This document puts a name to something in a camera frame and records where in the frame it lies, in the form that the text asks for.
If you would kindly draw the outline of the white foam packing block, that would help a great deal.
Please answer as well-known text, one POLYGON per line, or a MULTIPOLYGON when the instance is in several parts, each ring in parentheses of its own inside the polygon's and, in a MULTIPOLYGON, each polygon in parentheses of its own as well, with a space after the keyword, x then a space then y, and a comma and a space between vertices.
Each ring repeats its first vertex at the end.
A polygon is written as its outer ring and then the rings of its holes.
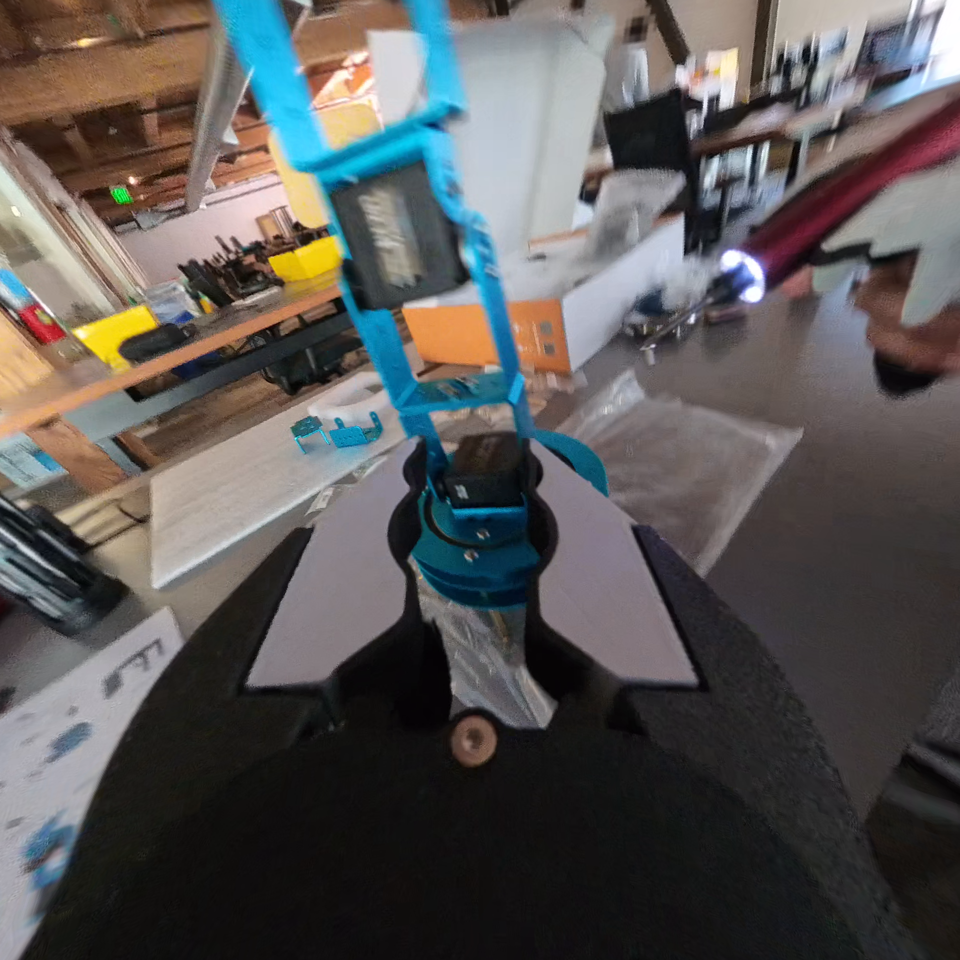
POLYGON ((372 414, 376 414, 382 423, 396 417, 389 393, 373 368, 342 378, 318 394, 308 404, 306 412, 330 428, 336 426, 338 420, 344 426, 369 427, 374 423, 372 414))

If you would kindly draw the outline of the printed instruction manual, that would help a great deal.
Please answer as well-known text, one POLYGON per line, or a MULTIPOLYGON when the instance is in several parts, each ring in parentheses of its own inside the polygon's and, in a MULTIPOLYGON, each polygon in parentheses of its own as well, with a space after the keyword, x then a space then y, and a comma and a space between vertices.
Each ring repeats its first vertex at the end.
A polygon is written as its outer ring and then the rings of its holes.
POLYGON ((2 718, 2 958, 33 937, 122 736, 184 644, 162 607, 2 718))

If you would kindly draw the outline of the person's right hand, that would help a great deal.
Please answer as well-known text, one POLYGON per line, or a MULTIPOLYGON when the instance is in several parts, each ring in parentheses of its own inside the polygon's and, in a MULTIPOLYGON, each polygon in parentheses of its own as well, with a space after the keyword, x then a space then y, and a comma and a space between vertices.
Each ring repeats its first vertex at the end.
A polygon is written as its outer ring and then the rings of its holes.
POLYGON ((920 325, 908 327, 903 320, 916 261, 917 253, 881 261, 858 287, 855 306, 867 316, 868 343, 885 363, 911 374, 957 376, 958 303, 920 325))

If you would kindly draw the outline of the grey desk with wooden edge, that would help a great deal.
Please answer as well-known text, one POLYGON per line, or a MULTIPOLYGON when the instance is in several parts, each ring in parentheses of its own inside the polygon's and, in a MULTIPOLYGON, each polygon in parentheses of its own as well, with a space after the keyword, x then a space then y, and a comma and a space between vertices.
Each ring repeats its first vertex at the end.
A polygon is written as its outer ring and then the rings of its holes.
POLYGON ((802 429, 706 580, 777 659, 864 816, 957 657, 958 379, 882 395, 846 296, 772 295, 653 366, 614 341, 538 421, 635 366, 654 395, 802 429))

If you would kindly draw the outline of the silver ventilation duct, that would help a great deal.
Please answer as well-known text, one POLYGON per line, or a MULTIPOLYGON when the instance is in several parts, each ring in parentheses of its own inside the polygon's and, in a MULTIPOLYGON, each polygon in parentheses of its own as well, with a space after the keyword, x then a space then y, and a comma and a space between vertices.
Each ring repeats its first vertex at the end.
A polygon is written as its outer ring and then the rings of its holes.
POLYGON ((187 214, 199 210, 204 202, 224 148, 238 145, 233 132, 234 116, 249 81, 250 72, 234 53, 220 21, 214 19, 209 30, 184 188, 183 209, 187 214))

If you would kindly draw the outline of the yellow plastic bin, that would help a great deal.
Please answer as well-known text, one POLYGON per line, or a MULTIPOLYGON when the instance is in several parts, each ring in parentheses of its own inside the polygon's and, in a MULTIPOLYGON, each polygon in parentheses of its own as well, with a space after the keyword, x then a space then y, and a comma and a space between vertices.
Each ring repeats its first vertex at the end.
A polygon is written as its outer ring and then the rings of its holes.
POLYGON ((341 269, 342 262, 341 243, 336 236, 331 235, 268 258, 270 269, 285 284, 336 274, 341 269))
POLYGON ((115 373, 122 373, 129 370, 132 364, 121 355, 120 346, 131 338, 157 329, 159 325, 150 307, 139 304, 74 327, 71 332, 90 354, 115 373))

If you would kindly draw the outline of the wooden workbench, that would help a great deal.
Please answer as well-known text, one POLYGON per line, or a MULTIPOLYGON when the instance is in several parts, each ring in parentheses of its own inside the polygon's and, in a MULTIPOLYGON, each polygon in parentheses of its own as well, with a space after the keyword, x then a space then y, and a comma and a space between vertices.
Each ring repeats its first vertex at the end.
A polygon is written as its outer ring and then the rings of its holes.
POLYGON ((198 333, 126 370, 94 356, 2 401, 2 441, 23 435, 78 486, 100 493, 160 458, 134 430, 241 379, 306 355, 314 377, 356 348, 332 274, 273 288, 197 318, 198 333))

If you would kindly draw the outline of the blue toy robot arm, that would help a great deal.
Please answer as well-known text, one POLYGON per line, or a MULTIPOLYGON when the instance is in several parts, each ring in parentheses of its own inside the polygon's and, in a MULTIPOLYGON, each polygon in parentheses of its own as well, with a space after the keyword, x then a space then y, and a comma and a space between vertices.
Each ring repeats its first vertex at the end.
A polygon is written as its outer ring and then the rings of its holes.
POLYGON ((464 196, 452 127, 468 99, 446 2, 404 2, 423 50, 423 98, 397 123, 341 149, 312 107, 279 2, 215 2, 286 160, 321 190, 343 245, 342 299, 406 435, 417 442, 411 552, 442 596, 481 609, 525 605, 548 562, 538 432, 495 243, 464 196), (420 382, 393 313, 472 281, 499 371, 420 382))

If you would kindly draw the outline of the black office chair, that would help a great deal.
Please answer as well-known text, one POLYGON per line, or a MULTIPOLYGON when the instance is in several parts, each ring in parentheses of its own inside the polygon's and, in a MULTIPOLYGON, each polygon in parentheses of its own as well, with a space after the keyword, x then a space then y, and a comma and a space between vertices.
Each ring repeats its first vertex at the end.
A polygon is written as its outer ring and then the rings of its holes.
POLYGON ((672 87, 629 108, 602 114, 614 170, 664 170, 683 174, 685 186, 669 207, 684 219, 684 251, 694 247, 701 209, 699 164, 690 142, 686 97, 672 87))

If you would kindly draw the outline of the clear plastic bag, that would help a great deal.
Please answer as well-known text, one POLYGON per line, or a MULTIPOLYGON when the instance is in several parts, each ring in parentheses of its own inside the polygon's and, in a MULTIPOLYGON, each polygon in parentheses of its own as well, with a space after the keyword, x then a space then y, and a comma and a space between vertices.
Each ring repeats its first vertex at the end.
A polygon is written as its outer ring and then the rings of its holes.
MULTIPOLYGON (((591 397, 575 393, 553 431, 602 461, 612 501, 649 526, 699 575, 727 548, 804 431, 643 390, 629 368, 591 397)), ((524 661, 523 609, 484 610, 443 598, 417 573, 424 618, 448 658, 452 714, 486 710, 518 728, 544 728, 556 702, 524 661)))

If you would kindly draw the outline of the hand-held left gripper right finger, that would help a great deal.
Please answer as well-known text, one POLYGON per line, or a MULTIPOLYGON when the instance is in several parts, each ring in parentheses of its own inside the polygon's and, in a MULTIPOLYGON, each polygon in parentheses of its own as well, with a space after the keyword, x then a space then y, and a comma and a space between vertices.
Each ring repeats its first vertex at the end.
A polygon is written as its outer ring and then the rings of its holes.
POLYGON ((541 471, 531 518, 545 527, 526 609, 532 677, 545 690, 701 688, 628 514, 542 443, 530 452, 541 471))

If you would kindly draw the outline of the white foam sheet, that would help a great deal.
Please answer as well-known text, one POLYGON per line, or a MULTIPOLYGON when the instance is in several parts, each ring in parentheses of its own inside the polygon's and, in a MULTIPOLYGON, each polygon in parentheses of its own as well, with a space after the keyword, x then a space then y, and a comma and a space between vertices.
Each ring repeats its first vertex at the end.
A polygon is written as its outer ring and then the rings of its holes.
POLYGON ((150 480, 150 584, 162 590, 404 440, 394 410, 367 446, 338 448, 319 437, 300 449, 294 405, 155 474, 150 480))

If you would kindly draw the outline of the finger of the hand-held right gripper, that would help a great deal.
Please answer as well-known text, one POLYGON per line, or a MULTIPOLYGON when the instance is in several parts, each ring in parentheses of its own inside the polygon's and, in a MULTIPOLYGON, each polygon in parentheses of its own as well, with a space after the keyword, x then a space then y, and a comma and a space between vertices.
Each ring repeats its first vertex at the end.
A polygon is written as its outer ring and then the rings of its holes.
POLYGON ((813 290, 833 291, 856 266, 916 255, 901 322, 918 327, 958 305, 959 177, 908 175, 826 236, 813 256, 813 290))

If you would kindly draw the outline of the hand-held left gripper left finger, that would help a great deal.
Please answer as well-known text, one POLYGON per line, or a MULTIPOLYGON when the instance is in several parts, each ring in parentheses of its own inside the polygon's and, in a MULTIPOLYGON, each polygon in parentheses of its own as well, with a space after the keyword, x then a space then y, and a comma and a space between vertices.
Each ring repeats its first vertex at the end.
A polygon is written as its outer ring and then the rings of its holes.
POLYGON ((404 440, 322 510, 248 671, 245 690, 323 689, 371 667, 449 677, 409 558, 421 533, 425 445, 404 440))

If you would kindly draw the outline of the red electric screwdriver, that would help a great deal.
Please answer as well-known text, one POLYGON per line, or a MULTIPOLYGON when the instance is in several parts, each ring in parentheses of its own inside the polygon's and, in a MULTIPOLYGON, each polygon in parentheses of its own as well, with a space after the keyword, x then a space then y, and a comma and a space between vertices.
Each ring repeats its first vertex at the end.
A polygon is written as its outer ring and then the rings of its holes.
POLYGON ((837 158, 788 189, 742 243, 714 260, 690 256, 658 290, 634 302, 623 329, 645 361, 653 363, 660 342, 707 314, 758 304, 807 268, 813 272, 820 242, 899 179, 958 177, 958 83, 871 114, 850 135, 837 158))

